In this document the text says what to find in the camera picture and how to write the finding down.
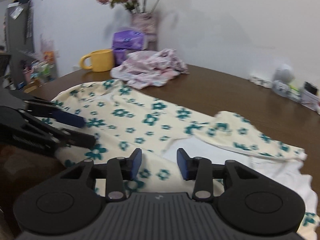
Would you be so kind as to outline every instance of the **mug handle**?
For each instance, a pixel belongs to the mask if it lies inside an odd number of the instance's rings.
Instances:
[[[85,55],[85,56],[83,56],[83,57],[81,58],[81,60],[80,60],[80,62],[79,62],[79,65],[80,65],[81,68],[86,69],[86,70],[92,69],[92,66],[87,66],[87,65],[84,63],[84,61],[85,61],[87,58],[89,58],[89,57],[91,57],[90,54]]]

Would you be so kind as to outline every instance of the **ribbed gray panel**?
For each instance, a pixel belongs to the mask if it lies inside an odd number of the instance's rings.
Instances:
[[[302,240],[298,234],[258,237],[227,226],[206,203],[186,193],[133,193],[126,201],[110,203],[86,228],[64,236],[25,232],[17,240]]]

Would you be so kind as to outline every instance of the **yellow mug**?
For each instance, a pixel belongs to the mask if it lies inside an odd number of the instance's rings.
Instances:
[[[85,65],[84,61],[87,58],[91,59],[91,66]],[[102,49],[93,51],[90,54],[83,56],[79,62],[79,65],[86,70],[92,69],[93,72],[108,71],[115,65],[113,50]]]

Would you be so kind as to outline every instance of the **garment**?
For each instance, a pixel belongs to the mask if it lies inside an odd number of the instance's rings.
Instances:
[[[177,57],[175,49],[130,53],[122,65],[111,70],[113,78],[128,81],[127,85],[136,89],[163,86],[181,73],[188,74],[188,68]]]
[[[58,151],[56,157],[65,166],[84,159],[106,163],[111,158],[128,157],[136,147],[142,149],[143,160],[138,176],[134,181],[124,183],[128,193],[191,194],[194,182],[184,181],[176,163],[164,158],[176,140],[191,136],[220,150],[253,159],[288,162],[302,161],[306,157],[303,149],[272,140],[239,114],[223,111],[211,117],[144,95],[119,80],[75,86],[60,93],[54,102],[65,111],[87,119],[86,128],[72,129],[95,135],[98,139],[91,150],[65,147]],[[67,127],[51,119],[42,120],[55,127]],[[215,194],[221,194],[222,184],[216,180],[213,183]],[[97,182],[98,193],[103,192],[103,187],[103,182]],[[312,229],[308,232],[313,232],[318,217],[313,209],[307,210],[307,213],[314,214],[313,217],[308,214],[308,220],[313,219],[314,223],[307,222]]]

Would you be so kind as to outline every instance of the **crumpled pink cloth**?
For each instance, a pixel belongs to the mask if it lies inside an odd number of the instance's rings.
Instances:
[[[113,78],[128,81],[127,86],[136,89],[161,87],[181,73],[188,74],[188,67],[177,57],[175,49],[130,53],[122,65],[111,70]]]

